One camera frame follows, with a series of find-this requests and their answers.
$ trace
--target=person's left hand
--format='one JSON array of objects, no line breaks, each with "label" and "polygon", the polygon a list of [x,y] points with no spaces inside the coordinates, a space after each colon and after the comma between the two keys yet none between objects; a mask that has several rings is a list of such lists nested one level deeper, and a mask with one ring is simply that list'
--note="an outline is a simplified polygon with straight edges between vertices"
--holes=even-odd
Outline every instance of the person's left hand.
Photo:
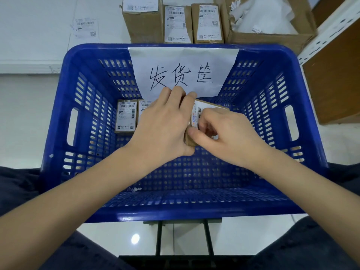
[{"label": "person's left hand", "polygon": [[137,155],[146,172],[179,156],[192,155],[194,148],[185,145],[184,133],[189,125],[196,93],[186,95],[180,86],[163,88],[142,115],[133,137],[124,147]]}]

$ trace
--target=person's right hand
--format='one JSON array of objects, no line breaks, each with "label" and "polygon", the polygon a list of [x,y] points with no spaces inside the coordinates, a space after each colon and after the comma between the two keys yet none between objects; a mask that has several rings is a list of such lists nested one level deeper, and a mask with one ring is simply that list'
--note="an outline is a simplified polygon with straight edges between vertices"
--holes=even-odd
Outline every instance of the person's right hand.
[{"label": "person's right hand", "polygon": [[[245,115],[222,108],[203,110],[199,129],[190,127],[187,133],[214,156],[237,166],[253,170],[262,154],[271,147],[263,141]],[[218,140],[209,136],[218,135]]]}]

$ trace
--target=dark pants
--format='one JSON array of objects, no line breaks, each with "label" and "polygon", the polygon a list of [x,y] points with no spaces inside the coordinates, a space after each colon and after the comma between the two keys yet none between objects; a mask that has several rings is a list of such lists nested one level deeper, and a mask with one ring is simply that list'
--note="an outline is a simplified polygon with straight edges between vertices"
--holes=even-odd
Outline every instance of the dark pants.
[{"label": "dark pants", "polygon": [[[39,195],[39,169],[0,167],[0,216]],[[360,195],[360,165],[331,164],[330,180]],[[79,232],[74,232],[41,270],[133,269]],[[310,217],[254,256],[246,269],[359,269],[357,264]]]}]

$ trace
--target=hand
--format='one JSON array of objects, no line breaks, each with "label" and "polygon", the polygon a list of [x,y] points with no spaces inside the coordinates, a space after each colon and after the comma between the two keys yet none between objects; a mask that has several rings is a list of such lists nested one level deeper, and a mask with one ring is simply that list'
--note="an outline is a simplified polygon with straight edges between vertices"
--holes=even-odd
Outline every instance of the hand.
[{"label": "hand", "polygon": [[190,156],[194,148],[184,144],[184,133],[189,125],[196,93],[186,95],[180,86],[165,87],[141,115],[136,131],[125,146],[136,153],[147,172],[179,156]]},{"label": "hand", "polygon": [[[267,149],[271,149],[252,127],[245,115],[222,108],[203,110],[199,129],[188,128],[187,133],[214,156],[237,166],[254,169]],[[218,135],[218,140],[209,136]]]}]

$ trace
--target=blue plastic basket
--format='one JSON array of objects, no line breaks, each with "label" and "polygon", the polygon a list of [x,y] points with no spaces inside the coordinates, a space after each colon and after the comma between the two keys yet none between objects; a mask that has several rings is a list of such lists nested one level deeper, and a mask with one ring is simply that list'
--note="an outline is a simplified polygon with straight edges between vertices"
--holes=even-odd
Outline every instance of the blue plastic basket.
[{"label": "blue plastic basket", "polygon": [[[41,181],[49,190],[101,161],[130,136],[114,133],[118,99],[141,98],[128,44],[87,44],[65,56],[43,156]],[[280,45],[139,45],[237,48],[235,64],[217,97],[205,98],[244,113],[258,134],[312,170],[327,167],[311,103],[294,53]],[[292,141],[285,107],[294,110],[299,137]],[[78,111],[73,146],[71,112]],[[132,192],[133,187],[141,190]],[[201,147],[119,193],[88,222],[220,218],[302,213],[253,172]]]}]

